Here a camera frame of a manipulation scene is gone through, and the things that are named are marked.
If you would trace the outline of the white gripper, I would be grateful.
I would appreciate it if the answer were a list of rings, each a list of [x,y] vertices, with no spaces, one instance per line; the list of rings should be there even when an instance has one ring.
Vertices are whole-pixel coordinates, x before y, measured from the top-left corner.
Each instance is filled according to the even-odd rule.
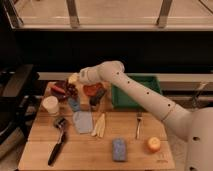
[[[68,83],[73,84],[80,81],[84,85],[92,85],[99,81],[99,74],[96,67],[87,67],[78,73],[73,73],[68,78]]]

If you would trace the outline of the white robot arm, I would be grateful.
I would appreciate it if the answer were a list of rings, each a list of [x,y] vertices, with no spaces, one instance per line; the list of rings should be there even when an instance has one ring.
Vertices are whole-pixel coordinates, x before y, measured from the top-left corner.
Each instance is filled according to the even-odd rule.
[[[105,61],[82,68],[68,77],[69,83],[93,85],[109,82],[187,142],[185,171],[213,171],[213,107],[187,110],[169,98],[134,81],[121,61]]]

